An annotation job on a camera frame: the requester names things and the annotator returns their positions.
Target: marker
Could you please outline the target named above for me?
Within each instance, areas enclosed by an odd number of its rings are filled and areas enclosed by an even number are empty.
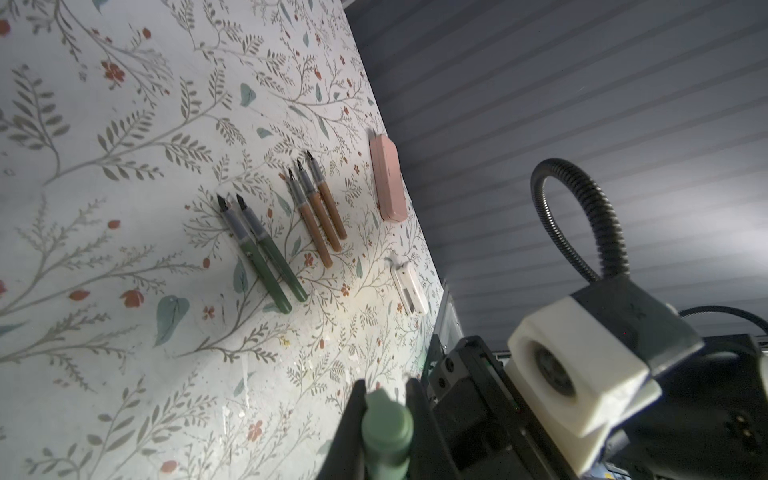
[[[296,164],[299,165],[299,181],[301,181],[301,184],[304,187],[306,197],[310,199],[312,208],[315,210],[315,215],[317,215],[317,218],[320,220],[320,225],[322,225],[323,230],[326,231],[328,243],[331,244],[334,251],[340,252],[341,243],[339,243],[339,238],[336,236],[336,231],[333,229],[331,219],[328,218],[326,209],[323,208],[323,204],[320,202],[320,195],[317,193],[315,185],[310,180],[310,175],[304,170],[304,167],[301,166],[301,162],[297,160]]]
[[[339,233],[339,238],[341,240],[346,240],[346,230],[344,229],[344,223],[341,221],[339,209],[336,208],[336,202],[333,199],[333,195],[331,195],[331,189],[328,188],[325,175],[323,175],[323,171],[320,170],[320,165],[317,163],[317,160],[315,160],[315,157],[312,156],[310,151],[306,151],[306,159],[306,163],[310,166],[312,177],[315,179],[317,188],[320,190],[320,195],[323,196],[323,201],[326,203],[326,207],[328,208],[328,213],[331,216],[331,220],[333,220],[333,226],[336,227],[336,231]]]
[[[293,295],[296,296],[300,302],[305,301],[306,292],[304,291],[304,288],[301,287],[299,279],[297,279],[296,275],[293,274],[293,271],[290,269],[290,265],[288,265],[288,262],[286,262],[285,257],[283,257],[283,255],[277,249],[275,241],[272,240],[272,237],[270,237],[261,222],[259,222],[256,214],[253,212],[253,210],[248,208],[248,206],[245,204],[245,200],[243,200],[239,194],[237,195],[237,203],[240,205],[240,209],[243,212],[245,223],[250,228],[250,231],[253,232],[253,235],[256,237],[256,241],[259,242],[259,245],[261,245],[261,247],[264,249],[266,255],[272,260],[272,263],[275,264],[277,271],[280,272],[280,275],[283,276],[283,280],[286,281],[288,287],[290,287],[291,291],[293,292]]]
[[[219,208],[221,209],[221,214],[229,224],[230,230],[232,230],[232,233],[235,236],[235,240],[237,240],[237,244],[240,245],[240,249],[243,251],[243,253],[245,253],[245,256],[248,257],[248,260],[250,260],[251,264],[253,264],[253,268],[256,269],[256,273],[259,274],[259,278],[261,278],[261,281],[264,282],[266,291],[270,294],[272,300],[275,301],[277,309],[283,313],[290,313],[290,302],[286,298],[286,294],[283,293],[283,289],[280,288],[280,284],[277,282],[277,280],[275,280],[275,276],[272,274],[272,270],[270,270],[270,268],[266,265],[264,257],[262,257],[261,253],[259,253],[259,248],[253,242],[253,240],[251,240],[250,236],[248,235],[248,231],[237,219],[235,213],[227,206],[227,201],[224,200],[220,195],[217,195],[216,197],[219,200]]]
[[[325,265],[326,268],[330,268],[333,265],[333,260],[331,260],[331,255],[328,253],[326,242],[323,239],[323,235],[320,233],[320,228],[317,226],[317,222],[315,221],[314,215],[312,215],[310,206],[306,204],[304,191],[301,190],[301,186],[299,185],[299,182],[296,181],[296,178],[293,176],[293,171],[290,168],[288,169],[288,174],[290,175],[288,186],[290,187],[293,199],[296,201],[296,205],[299,208],[299,213],[304,219],[307,230],[310,231],[310,236],[315,243],[315,247],[317,247],[317,253],[320,255],[323,265]]]

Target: white object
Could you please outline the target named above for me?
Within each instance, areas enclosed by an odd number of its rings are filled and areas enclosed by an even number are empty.
[[[614,425],[661,394],[645,363],[570,296],[526,316],[508,346],[507,374],[577,475],[591,468]],[[562,364],[574,395],[541,374],[542,347]]]
[[[429,303],[413,263],[405,262],[400,266],[392,266],[391,271],[406,312],[409,315],[425,315],[429,311]]]

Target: teal leaf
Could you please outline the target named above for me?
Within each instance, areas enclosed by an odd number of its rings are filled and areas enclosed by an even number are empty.
[[[268,303],[264,306],[264,308],[261,309],[262,312],[279,312],[280,309],[277,308],[277,305],[275,305],[274,302]]]
[[[11,325],[0,325],[0,336],[3,336],[8,332],[12,332],[13,330],[16,330],[18,327],[22,325],[24,325],[24,322],[13,323]]]
[[[330,137],[328,136],[328,130],[326,129],[326,122],[324,122],[320,116],[317,117],[317,124],[320,126],[320,131],[323,132],[323,135],[325,135],[326,138],[330,140]]]
[[[256,100],[256,92],[248,84],[240,84],[240,106],[247,107]]]
[[[294,107],[293,105],[291,105],[288,108],[290,108],[291,110],[295,111],[297,114],[301,115],[302,117],[307,118],[307,116],[304,114],[304,112],[302,112],[298,108]]]
[[[293,208],[286,202],[286,199],[282,198],[280,194],[275,192],[275,195],[277,195],[277,203],[280,204],[280,206],[285,210],[286,215],[290,217],[290,213],[293,211]]]
[[[250,379],[250,376],[253,375],[255,372],[251,372],[248,374],[248,379]],[[239,394],[243,393],[243,390],[245,390],[245,382],[243,379],[240,379],[240,383],[237,384],[235,387],[235,390],[232,392],[232,396],[238,396]]]
[[[232,275],[232,285],[236,293],[245,293],[248,290],[248,275],[245,273],[245,265],[240,257],[237,258],[237,265]]]
[[[293,25],[293,22],[292,22],[292,21],[291,21],[291,19],[290,19],[290,15],[288,15],[288,11],[286,10],[286,7],[285,7],[285,5],[283,5],[283,3],[282,3],[282,2],[280,3],[280,10],[282,10],[282,11],[283,11],[283,15],[285,15],[285,16],[286,16],[286,20],[288,21],[288,23],[290,23],[291,25]]]
[[[170,340],[174,334],[176,325],[190,309],[190,301],[178,298],[175,295],[164,296],[157,304],[157,341],[155,346],[162,345]]]
[[[93,0],[94,7],[96,7],[96,10],[98,10],[99,13],[101,13],[101,6],[105,3],[107,3],[109,0]]]
[[[333,440],[326,440],[325,443],[317,449],[317,455],[328,455],[328,452],[331,450],[331,444],[333,444]]]
[[[301,237],[297,238],[296,241],[293,243],[293,250],[291,250],[291,255],[294,257],[297,253],[299,253],[299,249],[301,248]]]

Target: black flexible hose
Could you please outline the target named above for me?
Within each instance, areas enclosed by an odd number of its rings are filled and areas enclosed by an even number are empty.
[[[768,322],[761,319],[754,313],[749,313],[746,310],[742,310],[739,308],[733,308],[732,306],[722,306],[722,305],[695,306],[693,308],[681,310],[678,313],[678,315],[680,315],[680,318],[684,318],[686,316],[696,315],[698,313],[729,313],[730,315],[740,316],[741,318],[745,320],[749,320],[750,322],[757,325],[759,328],[762,329],[762,331],[766,333],[766,335],[768,335]]]
[[[544,194],[544,182],[547,177],[560,180],[573,193],[587,214],[595,243],[598,245],[603,277],[629,275],[627,247],[624,245],[621,225],[611,202],[598,184],[581,168],[561,158],[548,158],[533,170],[531,195],[539,220],[565,259],[589,282],[596,282],[601,278],[574,250],[554,221]]]

